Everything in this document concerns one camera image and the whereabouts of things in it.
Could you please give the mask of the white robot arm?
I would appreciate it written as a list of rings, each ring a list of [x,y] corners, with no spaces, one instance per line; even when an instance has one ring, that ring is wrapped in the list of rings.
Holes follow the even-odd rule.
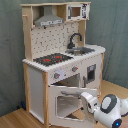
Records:
[[[81,94],[84,113],[91,113],[95,121],[99,121],[107,128],[119,128],[122,123],[122,117],[128,115],[128,98],[108,94],[102,102],[97,97],[87,92]]]

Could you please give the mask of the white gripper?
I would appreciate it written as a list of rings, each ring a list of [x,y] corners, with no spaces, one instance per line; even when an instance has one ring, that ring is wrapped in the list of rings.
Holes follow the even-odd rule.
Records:
[[[94,121],[94,112],[100,106],[98,98],[87,92],[83,92],[81,94],[81,100],[85,118],[88,121]]]

